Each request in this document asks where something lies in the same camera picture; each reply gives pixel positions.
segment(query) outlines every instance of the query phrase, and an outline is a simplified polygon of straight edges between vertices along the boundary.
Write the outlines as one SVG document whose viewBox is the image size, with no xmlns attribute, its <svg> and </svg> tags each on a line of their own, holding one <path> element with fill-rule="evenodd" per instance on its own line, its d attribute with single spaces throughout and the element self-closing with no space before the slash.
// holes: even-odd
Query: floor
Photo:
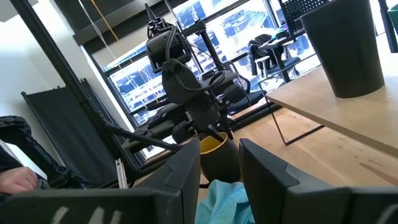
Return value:
<svg viewBox="0 0 398 224">
<path fill-rule="evenodd" d="M 287 139 L 319 125 L 285 108 L 275 116 Z M 274 121 L 266 116 L 234 135 L 237 140 L 249 138 L 293 166 L 335 186 L 398 185 L 398 159 L 329 128 L 284 146 Z"/>
</svg>

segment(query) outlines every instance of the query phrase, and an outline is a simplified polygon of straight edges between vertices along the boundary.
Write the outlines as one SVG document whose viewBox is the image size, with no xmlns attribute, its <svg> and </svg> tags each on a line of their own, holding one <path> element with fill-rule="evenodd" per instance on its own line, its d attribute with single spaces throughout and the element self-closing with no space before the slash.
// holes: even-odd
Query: dark jacket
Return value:
<svg viewBox="0 0 398 224">
<path fill-rule="evenodd" d="M 257 63 L 256 60 L 265 56 L 270 56 L 271 62 L 273 65 L 276 65 L 276 59 L 274 57 L 274 54 L 272 53 L 272 50 L 260 50 L 259 47 L 263 44 L 265 44 L 267 41 L 271 40 L 271 35 L 268 34 L 261 34 L 254 39 L 250 40 L 248 43 L 248 55 L 249 55 L 249 61 L 251 65 L 251 73 L 252 75 L 257 75 L 257 65 L 260 68 L 261 71 L 263 71 L 264 67 L 262 66 L 262 63 Z M 283 47 L 278 48 L 279 52 L 282 54 L 284 52 Z M 266 69 L 269 70 L 271 68 L 270 60 L 266 61 Z"/>
</svg>

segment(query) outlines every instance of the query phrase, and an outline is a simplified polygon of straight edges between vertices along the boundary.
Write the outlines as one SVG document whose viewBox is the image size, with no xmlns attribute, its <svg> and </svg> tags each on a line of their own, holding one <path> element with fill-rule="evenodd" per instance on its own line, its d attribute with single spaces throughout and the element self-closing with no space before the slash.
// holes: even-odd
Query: blue cloth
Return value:
<svg viewBox="0 0 398 224">
<path fill-rule="evenodd" d="M 243 183 L 228 184 L 214 180 L 208 195 L 197 207 L 196 224 L 254 223 Z"/>
</svg>

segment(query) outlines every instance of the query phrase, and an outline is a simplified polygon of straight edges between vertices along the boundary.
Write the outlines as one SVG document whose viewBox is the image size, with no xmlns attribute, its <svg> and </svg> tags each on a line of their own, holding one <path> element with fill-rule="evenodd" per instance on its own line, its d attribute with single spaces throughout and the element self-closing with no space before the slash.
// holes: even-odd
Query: black trash can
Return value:
<svg viewBox="0 0 398 224">
<path fill-rule="evenodd" d="M 300 20 L 337 97 L 384 85 L 369 0 L 332 0 Z"/>
</svg>

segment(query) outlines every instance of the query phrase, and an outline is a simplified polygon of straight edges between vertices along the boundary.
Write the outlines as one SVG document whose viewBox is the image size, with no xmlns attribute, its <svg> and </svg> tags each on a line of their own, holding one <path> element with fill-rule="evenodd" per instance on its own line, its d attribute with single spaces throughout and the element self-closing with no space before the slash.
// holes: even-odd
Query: window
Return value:
<svg viewBox="0 0 398 224">
<path fill-rule="evenodd" d="M 282 9 L 280 8 L 280 4 L 278 0 L 270 0 L 271 2 L 271 7 L 272 10 L 275 13 L 277 22 L 279 23 L 278 25 L 282 23 L 282 21 L 285 21 L 284 13 Z M 299 63 L 298 65 L 295 66 L 296 70 L 300 73 L 303 74 L 316 66 L 320 64 L 318 57 L 315 55 L 315 51 L 311 46 L 311 43 L 307 37 L 306 34 L 301 35 L 300 37 L 296 38 L 296 42 L 293 44 L 290 44 L 288 46 L 289 52 L 288 53 L 291 57 L 300 57 L 301 59 L 305 59 L 311 55 L 314 55 L 313 57 L 307 59 L 304 62 Z"/>
<path fill-rule="evenodd" d="M 189 0 L 173 9 L 182 28 L 186 29 L 195 21 L 204 19 L 238 0 Z"/>
<path fill-rule="evenodd" d="M 119 57 L 117 60 L 115 60 L 112 63 L 110 63 L 109 65 L 105 66 L 105 68 L 104 68 L 105 72 L 112 68 L 116 68 L 121 63 L 123 63 L 127 60 L 130 60 L 131 58 L 133 58 L 134 56 L 136 56 L 140 53 L 143 53 L 146 49 L 147 49 L 146 42 L 143 42 L 142 44 L 138 45 L 137 47 L 134 47 L 132 50 L 130 50 L 123 56 Z"/>
<path fill-rule="evenodd" d="M 222 62 L 246 52 L 248 42 L 254 37 L 273 32 L 274 26 L 262 0 L 251 0 L 207 23 L 207 33 Z M 208 55 L 203 39 L 193 34 L 188 37 L 188 41 L 194 46 L 193 51 L 198 55 L 203 69 L 206 71 L 214 68 L 215 64 Z M 241 59 L 235 66 L 241 75 L 248 79 L 254 78 L 248 59 Z"/>
<path fill-rule="evenodd" d="M 129 60 L 130 55 L 135 52 L 137 50 L 130 51 L 126 54 L 127 56 L 122 56 L 111 65 L 118 66 L 118 62 Z M 196 76 L 200 75 L 200 71 L 193 60 L 188 62 L 187 66 Z M 148 56 L 136 60 L 122 70 L 110 75 L 110 79 L 121 94 L 129 111 L 133 113 L 138 125 L 146 123 L 151 116 L 156 114 L 157 110 L 148 111 L 146 105 L 164 96 L 165 91 L 162 86 L 161 73 L 154 73 Z"/>
</svg>

